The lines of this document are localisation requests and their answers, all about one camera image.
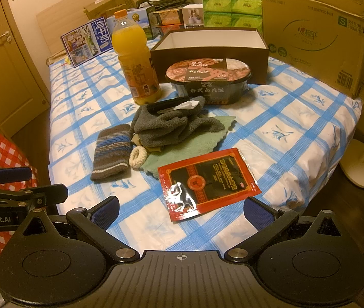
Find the white scrunchie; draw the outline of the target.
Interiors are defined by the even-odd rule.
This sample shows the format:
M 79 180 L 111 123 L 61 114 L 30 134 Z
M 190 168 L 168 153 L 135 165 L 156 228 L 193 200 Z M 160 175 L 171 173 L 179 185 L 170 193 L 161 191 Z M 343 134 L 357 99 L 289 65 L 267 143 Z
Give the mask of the white scrunchie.
M 143 146 L 136 146 L 130 152 L 129 164 L 132 169 L 140 169 L 146 162 L 148 151 Z

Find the striped knit sock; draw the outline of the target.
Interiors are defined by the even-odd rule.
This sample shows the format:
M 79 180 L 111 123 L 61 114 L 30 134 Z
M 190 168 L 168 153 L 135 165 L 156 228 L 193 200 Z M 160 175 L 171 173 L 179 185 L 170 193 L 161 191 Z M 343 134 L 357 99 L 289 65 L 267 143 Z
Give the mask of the striped knit sock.
M 101 181 L 130 168 L 130 126 L 120 124 L 99 133 L 94 152 L 91 181 Z

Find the red black foil packet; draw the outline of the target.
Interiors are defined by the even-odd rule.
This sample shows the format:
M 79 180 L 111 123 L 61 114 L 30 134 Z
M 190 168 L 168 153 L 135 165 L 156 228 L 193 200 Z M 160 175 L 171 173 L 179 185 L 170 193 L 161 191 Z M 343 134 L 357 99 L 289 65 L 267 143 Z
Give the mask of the red black foil packet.
M 159 167 L 158 174 L 172 222 L 261 194 L 236 147 Z

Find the green microfibre cloth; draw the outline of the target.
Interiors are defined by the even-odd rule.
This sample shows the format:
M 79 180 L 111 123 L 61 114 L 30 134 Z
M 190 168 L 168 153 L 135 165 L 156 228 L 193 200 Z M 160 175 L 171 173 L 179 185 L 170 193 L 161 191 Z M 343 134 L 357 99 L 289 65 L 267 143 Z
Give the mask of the green microfibre cloth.
M 159 178 L 158 168 L 168 164 L 190 159 L 214 151 L 214 148 L 226 137 L 235 116 L 217 116 L 224 125 L 224 130 L 218 132 L 194 132 L 183 142 L 166 146 L 161 152 L 151 153 L 142 166 L 142 170 Z

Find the wooden wardrobe door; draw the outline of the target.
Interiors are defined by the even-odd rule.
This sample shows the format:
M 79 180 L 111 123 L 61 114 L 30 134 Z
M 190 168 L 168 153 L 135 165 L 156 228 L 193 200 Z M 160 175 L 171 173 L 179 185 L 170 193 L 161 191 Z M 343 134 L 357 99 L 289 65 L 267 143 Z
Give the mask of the wooden wardrobe door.
M 27 51 L 7 0 L 0 0 L 0 131 L 11 137 L 49 107 L 50 92 Z

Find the white fan base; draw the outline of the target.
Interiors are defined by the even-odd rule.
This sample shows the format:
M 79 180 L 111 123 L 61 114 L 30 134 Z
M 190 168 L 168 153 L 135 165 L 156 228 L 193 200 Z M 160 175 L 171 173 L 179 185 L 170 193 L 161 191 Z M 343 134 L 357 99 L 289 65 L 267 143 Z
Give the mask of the white fan base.
M 364 188 L 364 143 L 353 138 L 346 148 L 340 166 L 354 185 Z

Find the black instant rice bowl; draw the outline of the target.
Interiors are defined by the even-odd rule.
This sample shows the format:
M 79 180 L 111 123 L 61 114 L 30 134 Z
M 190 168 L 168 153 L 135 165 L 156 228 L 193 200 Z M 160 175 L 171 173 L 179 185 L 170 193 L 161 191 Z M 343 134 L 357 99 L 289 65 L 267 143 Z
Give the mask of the black instant rice bowl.
M 214 105 L 237 102 L 250 78 L 250 67 L 237 59 L 189 59 L 166 71 L 166 79 L 180 97 L 202 96 L 206 104 Z

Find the blue milk carton box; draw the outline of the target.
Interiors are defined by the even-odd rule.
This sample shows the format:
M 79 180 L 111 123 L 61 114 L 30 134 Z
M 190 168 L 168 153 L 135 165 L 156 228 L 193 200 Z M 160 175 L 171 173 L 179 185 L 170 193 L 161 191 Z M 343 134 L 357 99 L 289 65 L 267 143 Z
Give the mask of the blue milk carton box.
M 65 33 L 61 39 L 75 68 L 113 48 L 109 28 L 103 17 Z

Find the orange juice bottle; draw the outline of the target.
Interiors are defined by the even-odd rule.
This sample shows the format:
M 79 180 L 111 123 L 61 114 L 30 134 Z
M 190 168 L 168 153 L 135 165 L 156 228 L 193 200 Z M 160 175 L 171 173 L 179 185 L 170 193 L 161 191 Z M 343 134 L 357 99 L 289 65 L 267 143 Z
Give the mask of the orange juice bottle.
M 139 105 L 156 102 L 161 88 L 147 46 L 143 28 L 130 19 L 127 10 L 115 12 L 116 25 L 112 45 L 134 102 Z

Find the large cardboard box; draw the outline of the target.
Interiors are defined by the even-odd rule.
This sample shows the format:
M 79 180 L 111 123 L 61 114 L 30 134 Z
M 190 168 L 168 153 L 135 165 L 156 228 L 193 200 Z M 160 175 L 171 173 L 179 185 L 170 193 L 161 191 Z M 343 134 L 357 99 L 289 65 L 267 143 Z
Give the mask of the large cardboard box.
M 348 97 L 364 85 L 364 0 L 262 0 L 270 54 Z

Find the milk box with cow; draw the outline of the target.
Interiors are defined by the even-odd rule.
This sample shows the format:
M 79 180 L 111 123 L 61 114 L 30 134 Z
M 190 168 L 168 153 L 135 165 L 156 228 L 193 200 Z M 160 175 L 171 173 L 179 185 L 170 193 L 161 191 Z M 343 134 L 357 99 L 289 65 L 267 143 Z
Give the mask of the milk box with cow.
M 106 19 L 110 35 L 113 34 L 114 28 L 116 26 L 116 14 L 124 11 L 124 9 L 117 11 L 113 16 L 110 16 Z M 158 22 L 155 18 L 155 15 L 153 14 L 154 11 L 154 6 L 130 8 L 126 11 L 127 18 L 133 20 L 135 23 L 140 25 L 141 28 L 143 28 L 148 40 L 152 40 L 159 35 L 159 30 L 157 28 Z

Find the stacked orange snack boxes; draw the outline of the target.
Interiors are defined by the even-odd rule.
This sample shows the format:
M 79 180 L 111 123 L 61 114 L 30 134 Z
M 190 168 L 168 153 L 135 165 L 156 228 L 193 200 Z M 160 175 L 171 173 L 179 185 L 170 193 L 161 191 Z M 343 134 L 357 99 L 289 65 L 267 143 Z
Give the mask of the stacked orange snack boxes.
M 157 21 L 156 28 L 159 30 L 161 36 L 164 36 L 166 33 L 172 30 L 184 28 L 181 8 L 154 11 L 153 15 Z

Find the brown cardboard box at back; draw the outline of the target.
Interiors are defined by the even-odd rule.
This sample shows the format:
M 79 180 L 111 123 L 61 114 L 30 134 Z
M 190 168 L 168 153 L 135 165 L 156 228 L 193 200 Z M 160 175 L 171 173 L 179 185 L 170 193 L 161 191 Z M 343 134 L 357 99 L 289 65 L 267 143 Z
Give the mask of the brown cardboard box at back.
M 132 8 L 136 8 L 134 0 L 96 0 L 84 8 L 84 13 L 89 20 L 93 20 L 108 18 L 117 11 Z

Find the green tissue pack bundle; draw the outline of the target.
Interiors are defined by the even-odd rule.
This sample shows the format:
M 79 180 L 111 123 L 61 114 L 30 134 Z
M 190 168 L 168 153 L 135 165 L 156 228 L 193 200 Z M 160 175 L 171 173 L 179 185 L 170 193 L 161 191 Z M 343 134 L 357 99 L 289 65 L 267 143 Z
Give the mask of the green tissue pack bundle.
M 262 0 L 202 0 L 206 27 L 255 28 L 263 34 Z

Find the small white product box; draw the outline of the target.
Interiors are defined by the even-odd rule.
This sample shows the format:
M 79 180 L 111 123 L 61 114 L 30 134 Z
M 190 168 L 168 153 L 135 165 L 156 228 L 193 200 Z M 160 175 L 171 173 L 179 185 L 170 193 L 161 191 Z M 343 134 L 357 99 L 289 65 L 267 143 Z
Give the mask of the small white product box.
M 203 27 L 203 4 L 188 4 L 182 8 L 185 28 Z

